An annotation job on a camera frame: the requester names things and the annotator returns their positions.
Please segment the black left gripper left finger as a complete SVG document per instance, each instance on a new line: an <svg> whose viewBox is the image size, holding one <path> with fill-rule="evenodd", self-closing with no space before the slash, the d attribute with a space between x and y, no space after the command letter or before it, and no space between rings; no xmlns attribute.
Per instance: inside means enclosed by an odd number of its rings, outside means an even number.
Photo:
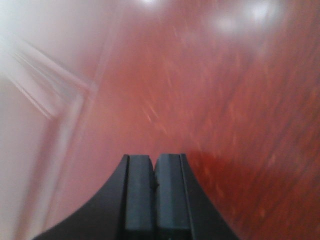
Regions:
<svg viewBox="0 0 320 240"><path fill-rule="evenodd" d="M90 200L35 239L153 239L153 166L150 157L125 154Z"/></svg>

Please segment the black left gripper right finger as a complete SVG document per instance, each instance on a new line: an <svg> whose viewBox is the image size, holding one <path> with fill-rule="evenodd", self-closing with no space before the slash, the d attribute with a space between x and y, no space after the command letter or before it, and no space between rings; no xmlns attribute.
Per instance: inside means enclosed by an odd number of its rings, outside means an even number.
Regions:
<svg viewBox="0 0 320 240"><path fill-rule="evenodd" d="M185 154L161 154L155 178L156 239L238 239L199 184Z"/></svg>

